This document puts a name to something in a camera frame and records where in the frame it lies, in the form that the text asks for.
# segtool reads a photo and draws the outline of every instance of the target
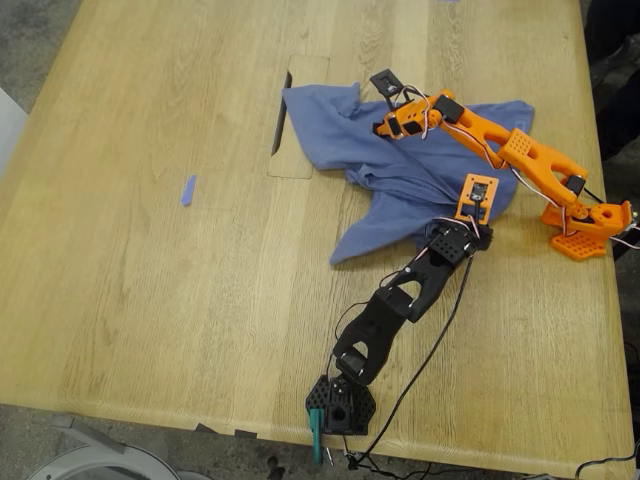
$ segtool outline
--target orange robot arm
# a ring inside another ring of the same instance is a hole
[[[443,90],[437,97],[426,96],[415,87],[403,86],[385,70],[371,78],[385,95],[391,111],[383,121],[374,124],[374,132],[382,137],[400,139],[440,127],[455,140],[484,158],[493,168],[515,167],[540,189],[550,201],[542,215],[548,225],[563,232],[551,240],[554,248],[574,259],[604,255],[605,243],[634,222],[631,204],[601,204],[592,208],[578,200],[584,188],[587,170],[559,151],[543,145],[522,130],[511,132],[456,103],[453,94]],[[419,95],[409,99],[406,90]],[[399,107],[389,96],[405,93]],[[491,144],[498,146],[494,151]],[[558,179],[555,173],[563,175]]]

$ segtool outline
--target rectangular cutout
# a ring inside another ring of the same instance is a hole
[[[328,70],[327,57],[291,55],[286,83],[293,87],[322,84],[326,81]],[[291,119],[286,114],[284,102],[275,127],[273,152],[267,173],[271,177],[285,178],[311,178],[313,174],[313,167],[302,152]]]

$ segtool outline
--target blue plastic piece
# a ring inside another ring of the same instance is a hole
[[[322,426],[324,425],[324,409],[312,408],[309,412],[309,426],[313,435],[313,463],[322,465]]]
[[[184,186],[184,192],[182,192],[182,197],[180,197],[180,203],[182,203],[183,207],[188,207],[191,205],[191,199],[193,198],[193,189],[196,186],[196,176],[191,175],[189,180],[187,180],[187,184]]]

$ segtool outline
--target white wire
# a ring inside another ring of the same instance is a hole
[[[469,220],[471,220],[471,225],[473,225],[473,230],[476,232],[476,237],[480,238],[480,232],[478,231],[478,227],[476,226],[476,221],[473,219],[473,215],[467,215]]]
[[[633,248],[634,250],[640,250],[640,247],[636,246],[636,245],[631,245],[629,242],[625,242],[624,240],[620,239],[620,238],[616,238],[616,237],[609,237],[611,240],[613,240],[614,242],[620,242],[623,245],[626,245],[629,248]]]
[[[478,145],[480,145],[482,147],[482,150],[484,151],[484,156],[485,156],[485,158],[487,160],[487,163],[489,165],[491,165],[491,168],[493,168],[494,170],[496,169],[496,167],[493,166],[493,163],[491,163],[491,159],[489,158],[489,152],[487,152],[487,147],[485,147],[482,143],[480,143],[480,141],[477,138],[475,138],[474,136],[468,134],[464,130],[460,130],[458,127],[454,127],[453,125],[450,125],[449,123],[447,123],[447,128],[450,128],[451,130],[455,130],[456,132],[459,132],[459,133],[465,135],[466,137],[470,138],[471,140],[476,142]]]
[[[454,218],[449,218],[449,217],[433,217],[433,220],[446,220],[447,222],[453,222],[453,223],[457,223],[459,225],[462,225],[464,228],[466,228],[467,230],[469,230],[469,226],[464,223],[461,222],[460,220],[456,220]]]
[[[547,200],[549,203],[551,203],[554,207],[558,207],[560,208],[560,205],[558,205],[556,202],[554,202],[553,200],[551,200],[549,197],[547,197],[544,193],[539,192],[538,190],[536,190],[535,188],[533,188],[531,185],[529,185],[527,182],[525,182],[522,177],[518,174],[518,172],[515,171],[515,169],[509,165],[509,169],[511,170],[511,173],[513,173],[516,178],[520,181],[521,184],[523,184],[525,187],[527,187],[529,190],[531,190],[533,193],[535,193],[536,195],[540,195],[542,198],[544,198],[545,200]]]

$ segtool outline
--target orange robot base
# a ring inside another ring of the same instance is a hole
[[[606,254],[609,238],[619,234],[633,220],[631,204],[628,201],[621,205],[602,203],[591,208],[582,206],[582,209],[578,209],[585,210],[588,213],[584,219],[577,220],[565,213],[563,222],[563,209],[548,204],[540,217],[547,225],[564,228],[563,233],[554,236],[550,243],[553,248],[574,260]]]

